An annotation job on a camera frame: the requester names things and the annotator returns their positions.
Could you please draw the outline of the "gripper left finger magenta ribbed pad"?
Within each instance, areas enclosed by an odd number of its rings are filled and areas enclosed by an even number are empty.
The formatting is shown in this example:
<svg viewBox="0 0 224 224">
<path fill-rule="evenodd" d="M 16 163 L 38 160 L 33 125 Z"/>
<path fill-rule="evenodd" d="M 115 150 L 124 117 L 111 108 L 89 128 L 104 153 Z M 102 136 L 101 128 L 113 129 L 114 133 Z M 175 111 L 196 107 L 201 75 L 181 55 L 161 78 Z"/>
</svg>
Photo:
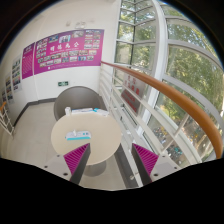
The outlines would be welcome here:
<svg viewBox="0 0 224 224">
<path fill-rule="evenodd" d="M 70 181 L 72 183 L 79 184 L 90 152 L 90 144 L 85 144 L 64 155 L 65 162 L 71 172 Z"/>
</svg>

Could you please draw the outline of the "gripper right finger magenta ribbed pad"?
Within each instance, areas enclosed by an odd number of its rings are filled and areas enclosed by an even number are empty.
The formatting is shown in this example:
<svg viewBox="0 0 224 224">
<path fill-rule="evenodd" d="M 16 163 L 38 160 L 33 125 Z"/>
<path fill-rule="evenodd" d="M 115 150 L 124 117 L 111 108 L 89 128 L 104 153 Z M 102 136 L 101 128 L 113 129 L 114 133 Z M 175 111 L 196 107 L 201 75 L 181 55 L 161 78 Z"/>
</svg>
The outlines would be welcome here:
<svg viewBox="0 0 224 224">
<path fill-rule="evenodd" d="M 132 144 L 131 153 L 138 168 L 143 185 L 150 184 L 152 182 L 150 174 L 159 156 L 137 144 Z"/>
</svg>

